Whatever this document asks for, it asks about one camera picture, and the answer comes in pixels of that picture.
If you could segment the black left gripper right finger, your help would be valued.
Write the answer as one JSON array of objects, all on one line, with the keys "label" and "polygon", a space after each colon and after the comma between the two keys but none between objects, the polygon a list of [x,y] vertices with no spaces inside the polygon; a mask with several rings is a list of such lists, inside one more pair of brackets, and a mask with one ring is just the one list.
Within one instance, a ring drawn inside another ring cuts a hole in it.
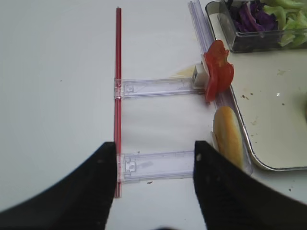
[{"label": "black left gripper right finger", "polygon": [[208,142],[194,146],[193,183],[209,230],[305,230],[307,206],[247,175]]}]

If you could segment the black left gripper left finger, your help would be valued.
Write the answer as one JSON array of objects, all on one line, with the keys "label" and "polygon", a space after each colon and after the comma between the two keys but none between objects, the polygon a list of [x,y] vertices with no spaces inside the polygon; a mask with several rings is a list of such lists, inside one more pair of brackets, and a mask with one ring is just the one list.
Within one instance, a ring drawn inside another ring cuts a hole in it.
[{"label": "black left gripper left finger", "polygon": [[103,230],[117,184],[114,142],[105,142],[72,173],[0,213],[2,230]]}]

